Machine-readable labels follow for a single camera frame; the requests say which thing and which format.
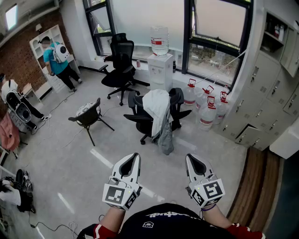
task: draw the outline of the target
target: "pink cloth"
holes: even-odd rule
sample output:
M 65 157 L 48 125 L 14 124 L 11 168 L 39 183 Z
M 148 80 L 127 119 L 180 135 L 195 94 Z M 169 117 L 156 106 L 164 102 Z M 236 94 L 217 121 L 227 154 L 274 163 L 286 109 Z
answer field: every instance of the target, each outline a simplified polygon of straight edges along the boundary
M 14 150 L 20 143 L 19 129 L 12 122 L 8 112 L 0 122 L 0 138 L 2 147 L 7 150 Z

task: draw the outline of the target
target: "teal shirt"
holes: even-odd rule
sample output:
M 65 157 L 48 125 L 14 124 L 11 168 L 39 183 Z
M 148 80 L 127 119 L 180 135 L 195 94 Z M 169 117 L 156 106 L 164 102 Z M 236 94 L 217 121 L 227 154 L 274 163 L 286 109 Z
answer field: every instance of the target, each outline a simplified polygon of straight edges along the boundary
M 51 47 L 54 49 L 55 47 L 54 43 L 51 44 Z M 51 70 L 54 72 L 55 75 L 60 74 L 69 64 L 67 61 L 63 63 L 57 63 L 56 61 L 54 61 L 53 50 L 50 49 L 46 49 L 45 52 L 43 53 L 43 61 L 44 62 L 50 61 Z

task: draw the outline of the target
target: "white box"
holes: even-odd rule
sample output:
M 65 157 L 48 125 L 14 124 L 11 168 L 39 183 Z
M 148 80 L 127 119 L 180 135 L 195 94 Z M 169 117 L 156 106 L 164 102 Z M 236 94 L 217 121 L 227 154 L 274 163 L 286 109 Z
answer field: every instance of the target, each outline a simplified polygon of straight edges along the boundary
M 161 89 L 169 92 L 172 89 L 173 55 L 166 54 L 148 57 L 150 90 Z

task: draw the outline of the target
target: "wooden floor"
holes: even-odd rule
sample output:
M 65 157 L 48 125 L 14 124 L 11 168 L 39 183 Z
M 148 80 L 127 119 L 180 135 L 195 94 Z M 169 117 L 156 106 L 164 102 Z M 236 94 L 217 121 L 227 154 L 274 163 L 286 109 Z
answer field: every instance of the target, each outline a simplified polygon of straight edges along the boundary
M 228 219 L 252 231 L 262 231 L 278 182 L 279 157 L 269 150 L 249 148 L 239 189 Z

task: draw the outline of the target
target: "window frame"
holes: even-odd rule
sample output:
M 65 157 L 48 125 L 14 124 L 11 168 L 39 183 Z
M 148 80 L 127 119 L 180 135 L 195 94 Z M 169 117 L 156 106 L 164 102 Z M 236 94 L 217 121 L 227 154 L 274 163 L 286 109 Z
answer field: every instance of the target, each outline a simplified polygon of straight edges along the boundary
M 90 34 L 91 34 L 92 39 L 93 39 L 93 45 L 94 45 L 95 51 L 96 51 L 98 56 L 106 56 L 106 54 L 102 53 L 103 48 L 99 44 L 100 40 L 98 41 L 98 38 L 115 35 L 114 21 L 113 21 L 113 15 L 112 15 L 112 10 L 111 10 L 111 2 L 110 2 L 110 0 L 105 0 L 104 2 L 100 2 L 96 5 L 93 5 L 93 6 L 89 7 L 88 1 L 89 0 L 83 0 L 83 5 L 84 5 L 84 8 L 85 8 L 85 14 L 86 14 L 86 19 L 87 19 L 88 27 L 89 27 L 89 30 L 90 30 Z M 103 8 L 103 7 L 106 7 L 107 16 L 108 16 L 108 20 L 109 20 L 109 26 L 110 26 L 111 31 L 110 32 L 104 32 L 104 33 L 93 33 L 94 29 L 92 29 L 92 23 L 90 21 L 89 14 L 91 12 L 93 12 L 95 10 L 98 10 L 100 8 Z
M 240 49 L 236 49 L 230 46 L 227 46 L 225 44 L 217 43 L 210 41 L 208 39 L 199 38 L 196 36 L 192 36 L 192 12 L 193 8 L 195 9 L 194 0 L 184 0 L 184 45 L 183 45 L 183 59 L 182 59 L 182 73 L 183 74 L 190 74 L 192 76 L 196 76 L 199 78 L 206 78 L 206 76 L 201 75 L 200 73 L 193 73 L 188 70 L 188 63 L 189 63 L 189 54 L 190 54 L 190 44 L 197 44 L 204 47 L 209 47 L 211 49 L 216 49 L 224 52 L 226 54 L 229 54 L 234 57 L 238 57 L 246 48 L 248 45 L 249 35 L 250 35 L 250 29 L 251 29 L 251 23 L 252 23 L 252 15 L 253 15 L 253 0 L 250 2 L 246 0 L 221 0 L 229 3 L 236 4 L 238 6 L 246 8 L 246 14 L 245 14 L 245 21 L 244 21 L 244 27 L 242 32 L 242 37 L 240 41 Z M 235 76 L 233 79 L 232 84 L 227 84 L 230 91 L 233 89 L 235 85 L 235 81 L 239 75 L 241 65 L 244 59 L 244 55 L 239 57 L 240 62 L 237 66 Z M 206 78 L 209 82 L 214 82 L 215 79 L 212 78 Z M 222 82 L 215 81 L 215 84 L 220 86 L 225 86 Z

